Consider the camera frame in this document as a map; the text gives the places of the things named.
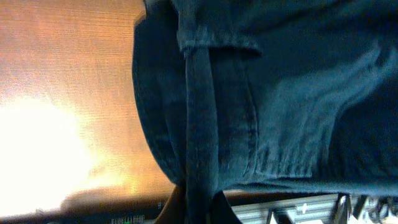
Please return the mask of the navy blue shorts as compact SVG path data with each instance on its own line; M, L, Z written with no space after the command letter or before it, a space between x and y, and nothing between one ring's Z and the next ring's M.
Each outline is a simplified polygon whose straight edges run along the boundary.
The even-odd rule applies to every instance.
M132 79L176 188L157 223L237 223L225 190L397 196L396 1L146 1Z

